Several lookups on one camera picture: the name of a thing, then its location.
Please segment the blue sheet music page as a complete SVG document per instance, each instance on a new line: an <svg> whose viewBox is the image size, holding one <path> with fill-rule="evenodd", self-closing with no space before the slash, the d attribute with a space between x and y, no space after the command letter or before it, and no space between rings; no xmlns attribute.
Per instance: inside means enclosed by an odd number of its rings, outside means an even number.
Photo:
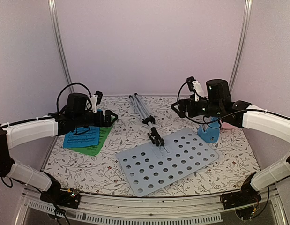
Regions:
<svg viewBox="0 0 290 225"><path fill-rule="evenodd" d="M71 149L97 146L99 134L99 127L87 126L75 128L74 132L69 132L65 135L63 147Z"/></svg>

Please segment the light blue music stand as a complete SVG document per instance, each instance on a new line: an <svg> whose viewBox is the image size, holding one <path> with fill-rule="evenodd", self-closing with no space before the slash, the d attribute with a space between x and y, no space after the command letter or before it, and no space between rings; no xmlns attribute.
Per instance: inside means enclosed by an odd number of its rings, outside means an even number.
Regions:
<svg viewBox="0 0 290 225"><path fill-rule="evenodd" d="M161 137L149 122L151 141L116 153L137 197L158 191L215 162L219 155L193 130L184 128Z"/></svg>

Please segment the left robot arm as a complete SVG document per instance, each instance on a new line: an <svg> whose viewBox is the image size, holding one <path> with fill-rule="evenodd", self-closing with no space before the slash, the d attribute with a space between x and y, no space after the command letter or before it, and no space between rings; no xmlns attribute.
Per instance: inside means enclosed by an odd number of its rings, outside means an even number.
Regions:
<svg viewBox="0 0 290 225"><path fill-rule="evenodd" d="M98 110L102 93L93 95L71 93L62 109L47 116L32 118L15 123L0 124L0 178L8 177L25 185L33 186L54 203L64 200L61 184L51 175L40 172L11 158L10 149L34 140L66 135L78 135L79 128L111 127L118 115L111 110Z"/></svg>

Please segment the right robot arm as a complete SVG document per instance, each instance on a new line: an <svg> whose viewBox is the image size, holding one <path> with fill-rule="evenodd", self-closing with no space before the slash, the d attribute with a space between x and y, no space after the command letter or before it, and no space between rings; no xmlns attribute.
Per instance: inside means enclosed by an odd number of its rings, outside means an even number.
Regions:
<svg viewBox="0 0 290 225"><path fill-rule="evenodd" d="M226 80L206 82L207 97L201 84L194 77L187 78L185 85L193 94L189 98L177 98L171 109L181 118L192 121L194 117L214 117L238 128L253 129L275 136L290 144L290 117L261 109L246 101L233 102ZM248 204L263 188L290 176L290 152L267 168L251 174L241 186L237 200Z"/></svg>

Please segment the green sheet music page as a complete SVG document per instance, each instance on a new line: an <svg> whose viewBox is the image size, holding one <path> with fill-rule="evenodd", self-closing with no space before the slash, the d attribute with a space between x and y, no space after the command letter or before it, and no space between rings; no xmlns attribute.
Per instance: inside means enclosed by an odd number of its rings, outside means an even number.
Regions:
<svg viewBox="0 0 290 225"><path fill-rule="evenodd" d="M66 135L63 147L89 156L97 155L102 149L112 127L90 127L90 131L74 136Z"/></svg>

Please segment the blue metronome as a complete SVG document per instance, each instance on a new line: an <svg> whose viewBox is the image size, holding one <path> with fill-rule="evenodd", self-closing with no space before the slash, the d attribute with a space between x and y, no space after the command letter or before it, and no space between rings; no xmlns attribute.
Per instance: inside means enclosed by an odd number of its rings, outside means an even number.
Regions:
<svg viewBox="0 0 290 225"><path fill-rule="evenodd" d="M221 122L216 121L208 124L208 122L216 120L216 117L203 116L202 119L204 124L199 126L197 135L207 143L217 142L220 135L220 129L222 127Z"/></svg>

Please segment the pink plate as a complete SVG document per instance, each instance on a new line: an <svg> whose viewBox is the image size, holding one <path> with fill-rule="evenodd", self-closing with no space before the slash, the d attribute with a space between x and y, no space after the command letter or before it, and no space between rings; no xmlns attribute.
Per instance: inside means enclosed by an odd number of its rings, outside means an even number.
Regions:
<svg viewBox="0 0 290 225"><path fill-rule="evenodd" d="M222 123L222 129L231 130L234 126L230 125L229 123Z"/></svg>

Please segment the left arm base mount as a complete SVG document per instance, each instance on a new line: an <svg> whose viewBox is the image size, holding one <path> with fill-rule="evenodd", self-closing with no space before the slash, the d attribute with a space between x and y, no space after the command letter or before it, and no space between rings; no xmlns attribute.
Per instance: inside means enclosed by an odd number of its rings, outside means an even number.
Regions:
<svg viewBox="0 0 290 225"><path fill-rule="evenodd" d="M78 209L81 195L78 189L70 188L68 190L43 192L40 196L40 200L55 206Z"/></svg>

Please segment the front aluminium rail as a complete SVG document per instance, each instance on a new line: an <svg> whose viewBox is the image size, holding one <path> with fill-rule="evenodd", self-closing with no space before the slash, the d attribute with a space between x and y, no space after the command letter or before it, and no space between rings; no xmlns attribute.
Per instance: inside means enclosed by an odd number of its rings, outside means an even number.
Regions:
<svg viewBox="0 0 290 225"><path fill-rule="evenodd" d="M183 197L111 196L83 193L76 209L55 207L26 188L17 225L286 225L288 219L275 186L261 191L261 202L224 208L221 194Z"/></svg>

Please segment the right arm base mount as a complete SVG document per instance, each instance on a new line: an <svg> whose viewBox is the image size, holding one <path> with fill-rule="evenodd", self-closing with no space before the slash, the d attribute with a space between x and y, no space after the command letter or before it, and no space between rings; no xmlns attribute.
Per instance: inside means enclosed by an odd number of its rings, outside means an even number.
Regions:
<svg viewBox="0 0 290 225"><path fill-rule="evenodd" d="M241 190L237 192L223 192L220 196L220 202L224 209L240 207L240 209L235 210L235 213L241 220L252 219L260 206L260 201L260 194L247 195Z"/></svg>

